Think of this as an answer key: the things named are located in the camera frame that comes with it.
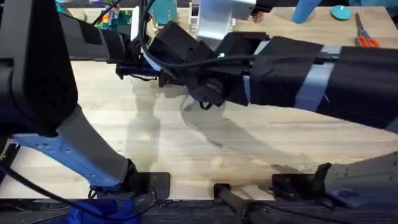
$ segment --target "colorful toy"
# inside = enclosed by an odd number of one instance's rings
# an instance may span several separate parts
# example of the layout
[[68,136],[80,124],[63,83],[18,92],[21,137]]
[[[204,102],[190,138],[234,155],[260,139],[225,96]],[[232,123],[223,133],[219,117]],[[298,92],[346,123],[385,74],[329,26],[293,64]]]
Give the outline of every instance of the colorful toy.
[[[105,4],[105,9],[112,7],[114,4],[113,0],[90,0],[90,2],[93,4]],[[95,27],[116,32],[119,25],[131,25],[131,16],[131,10],[120,10],[119,6],[115,6],[98,21]]]

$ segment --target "orange scissors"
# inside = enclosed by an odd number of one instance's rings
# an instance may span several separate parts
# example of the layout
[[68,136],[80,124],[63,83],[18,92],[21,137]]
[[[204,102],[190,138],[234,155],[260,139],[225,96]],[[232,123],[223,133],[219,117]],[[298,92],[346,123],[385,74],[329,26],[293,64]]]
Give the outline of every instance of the orange scissors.
[[380,47],[379,43],[373,39],[363,28],[361,18],[359,14],[355,15],[356,27],[358,28],[358,37],[355,40],[355,44],[358,47]]

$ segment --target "light wood tabletop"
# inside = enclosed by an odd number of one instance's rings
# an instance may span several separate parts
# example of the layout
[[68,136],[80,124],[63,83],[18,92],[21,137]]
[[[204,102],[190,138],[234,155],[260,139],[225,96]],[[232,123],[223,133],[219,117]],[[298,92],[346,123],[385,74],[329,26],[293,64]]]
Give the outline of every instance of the light wood tabletop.
[[[318,7],[304,24],[291,22],[293,8],[274,8],[255,24],[237,21],[235,30],[264,31],[329,45],[353,45],[354,17],[337,21]],[[383,7],[352,7],[381,47],[398,48],[398,30]],[[98,9],[71,9],[88,20]],[[187,28],[186,9],[179,11]],[[72,62],[79,104],[90,123],[139,171],[172,175],[170,198],[212,198],[212,186],[230,183],[246,198],[272,199],[271,175],[311,173],[325,162],[351,163],[398,150],[398,137],[383,130],[302,110],[226,103],[200,109],[178,86],[126,77],[114,65]],[[22,148],[12,167],[34,183],[66,198],[86,198],[87,181],[34,149]],[[0,198],[42,198],[5,178]]]

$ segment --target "teal object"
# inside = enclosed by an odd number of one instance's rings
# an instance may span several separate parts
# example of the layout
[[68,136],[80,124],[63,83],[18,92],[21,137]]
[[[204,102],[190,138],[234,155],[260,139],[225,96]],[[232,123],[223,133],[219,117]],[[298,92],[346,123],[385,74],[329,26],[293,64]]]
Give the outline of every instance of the teal object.
[[166,25],[170,20],[177,18],[176,0],[156,0],[149,9],[150,14],[160,25]]
[[335,6],[331,9],[331,15],[338,20],[351,18],[351,10],[345,6]]
[[55,5],[57,6],[57,11],[63,14],[66,14],[67,12],[65,12],[65,10],[63,9],[63,7],[61,6],[61,4],[59,4],[58,2],[55,2]]

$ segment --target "white robot part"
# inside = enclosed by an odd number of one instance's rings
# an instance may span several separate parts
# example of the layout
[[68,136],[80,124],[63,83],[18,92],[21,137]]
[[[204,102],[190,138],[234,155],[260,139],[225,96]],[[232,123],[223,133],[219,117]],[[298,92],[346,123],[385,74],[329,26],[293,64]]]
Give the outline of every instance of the white robot part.
[[200,0],[197,40],[216,49],[229,32],[231,20],[248,19],[255,5],[256,0]]

